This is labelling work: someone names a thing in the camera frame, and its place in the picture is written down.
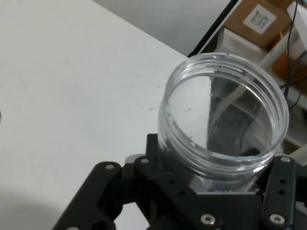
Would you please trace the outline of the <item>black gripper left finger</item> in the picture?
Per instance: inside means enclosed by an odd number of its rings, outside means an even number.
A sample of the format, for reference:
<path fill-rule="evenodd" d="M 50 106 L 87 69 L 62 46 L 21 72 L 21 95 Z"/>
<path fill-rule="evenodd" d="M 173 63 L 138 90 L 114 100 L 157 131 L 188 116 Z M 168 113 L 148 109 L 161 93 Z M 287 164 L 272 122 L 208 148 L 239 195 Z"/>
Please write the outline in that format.
<path fill-rule="evenodd" d="M 123 206 L 135 203 L 151 230 L 220 230 L 221 218 L 177 175 L 161 169 L 158 137 L 149 134 L 145 154 L 124 166 L 98 163 L 54 226 L 56 230 L 114 230 Z"/>

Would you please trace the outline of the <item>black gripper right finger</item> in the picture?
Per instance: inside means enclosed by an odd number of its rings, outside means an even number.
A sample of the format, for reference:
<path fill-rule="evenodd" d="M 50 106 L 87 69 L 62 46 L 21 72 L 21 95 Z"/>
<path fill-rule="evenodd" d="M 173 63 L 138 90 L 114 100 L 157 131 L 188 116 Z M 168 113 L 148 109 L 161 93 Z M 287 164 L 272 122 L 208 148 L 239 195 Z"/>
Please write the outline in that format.
<path fill-rule="evenodd" d="M 307 217 L 296 203 L 307 202 L 307 168 L 277 155 L 256 181 L 259 191 L 241 208 L 243 230 L 305 230 Z"/>

